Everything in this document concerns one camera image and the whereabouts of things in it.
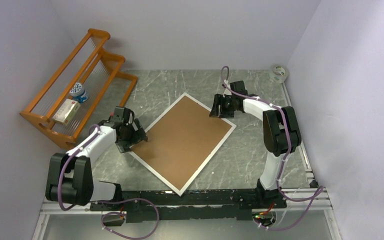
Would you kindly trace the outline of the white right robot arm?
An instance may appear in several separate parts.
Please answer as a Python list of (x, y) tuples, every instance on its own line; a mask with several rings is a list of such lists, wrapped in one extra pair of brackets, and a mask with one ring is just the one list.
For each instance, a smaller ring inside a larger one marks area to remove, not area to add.
[(255, 202), (262, 208), (275, 199), (272, 191), (281, 187), (281, 178), (289, 155), (302, 143), (302, 135), (292, 106), (277, 106), (255, 94), (248, 94), (243, 81), (223, 82), (225, 91), (216, 93), (210, 117), (232, 118), (235, 112), (252, 115), (262, 121), (263, 143), (268, 151), (263, 173), (259, 178), (262, 189), (255, 193)]

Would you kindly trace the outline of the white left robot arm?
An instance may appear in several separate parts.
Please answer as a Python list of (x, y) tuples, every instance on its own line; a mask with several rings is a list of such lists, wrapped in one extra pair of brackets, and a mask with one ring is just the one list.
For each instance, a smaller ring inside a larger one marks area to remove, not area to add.
[(148, 136), (134, 111), (115, 107), (107, 120), (90, 126), (88, 137), (76, 147), (51, 156), (45, 198), (57, 202), (63, 211), (90, 202), (119, 209), (124, 200), (121, 185), (95, 178), (92, 164), (113, 145), (123, 154), (142, 141), (148, 141)]

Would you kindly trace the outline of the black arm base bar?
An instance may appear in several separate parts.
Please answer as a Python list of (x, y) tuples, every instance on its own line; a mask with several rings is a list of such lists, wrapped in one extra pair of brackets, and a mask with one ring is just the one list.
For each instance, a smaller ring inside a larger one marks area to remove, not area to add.
[(172, 191), (123, 191), (125, 203), (91, 203), (93, 212), (122, 211), (127, 223), (156, 219), (155, 204), (161, 221), (229, 219), (251, 220), (265, 210), (285, 209), (286, 200), (278, 192), (265, 193), (257, 188), (187, 190), (179, 196)]

